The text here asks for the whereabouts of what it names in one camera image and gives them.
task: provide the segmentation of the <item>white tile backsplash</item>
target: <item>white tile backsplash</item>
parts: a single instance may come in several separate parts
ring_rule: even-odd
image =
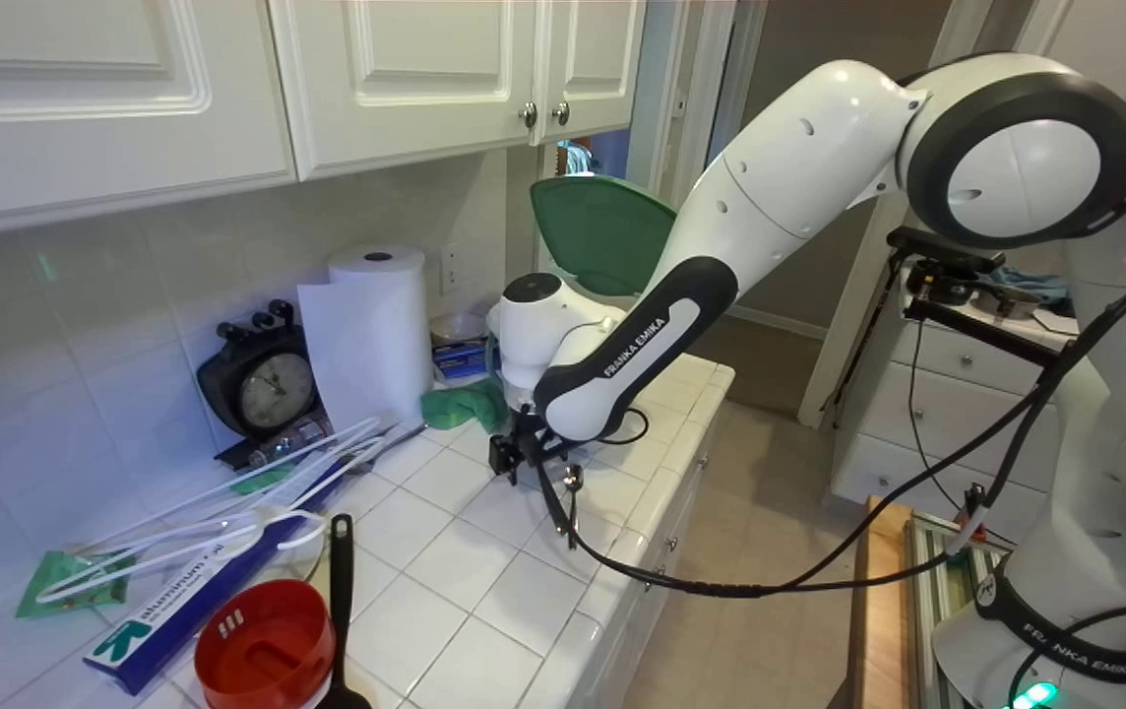
[[[290,301],[328,261],[370,246],[426,247],[434,316],[467,312],[505,284],[508,195],[525,195],[508,160],[483,153],[5,233],[0,612],[44,547],[160,510],[231,443],[191,384],[219,320]],[[366,511],[399,484],[384,480],[366,484]]]

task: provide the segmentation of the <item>red bowl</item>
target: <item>red bowl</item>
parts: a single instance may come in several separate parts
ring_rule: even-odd
[[[319,693],[334,653],[328,603],[299,578],[228,601],[197,641],[209,709],[296,709]]]

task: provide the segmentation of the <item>green lid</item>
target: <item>green lid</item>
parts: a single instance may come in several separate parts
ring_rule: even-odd
[[[534,228],[551,261],[596,297],[638,297],[678,213],[609,179],[551,179],[533,187]]]

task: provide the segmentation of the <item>clock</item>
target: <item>clock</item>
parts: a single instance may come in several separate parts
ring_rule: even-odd
[[[266,443],[319,405],[296,307],[271,301],[247,329],[219,324],[224,347],[199,364],[209,409],[247,443]]]

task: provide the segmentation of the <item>green object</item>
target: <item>green object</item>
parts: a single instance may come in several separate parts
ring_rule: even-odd
[[[1059,686],[1037,683],[1037,686],[1027,686],[1027,691],[1013,703],[1013,709],[1055,709],[1059,697],[1062,697]]]
[[[296,467],[274,467],[274,468],[261,468],[245,480],[231,484],[236,497],[254,497],[254,493],[266,493],[274,490]]]
[[[153,635],[148,624],[142,619],[128,619],[122,632],[114,632],[109,640],[104,640],[92,653],[104,662],[104,666],[122,666],[138,641],[146,641]]]
[[[92,612],[92,606],[126,603],[126,577],[114,578],[114,582],[104,582],[104,588],[86,588],[81,595],[71,595],[71,601],[60,601],[60,603],[41,603],[41,595],[52,582],[60,582],[60,578],[67,578],[67,577],[73,577],[81,567],[92,567],[92,560],[71,555],[71,552],[47,552],[41,560],[41,567],[26,577],[26,588],[22,588],[18,603],[14,603],[14,619],[52,619],[52,615],[80,615],[80,612]]]
[[[455,389],[429,389],[422,396],[422,423],[429,429],[455,429],[475,417],[488,433],[505,426],[500,387],[493,379],[455,387]]]
[[[609,179],[551,179],[533,187],[534,228],[551,261],[596,297],[638,297],[678,213]]]

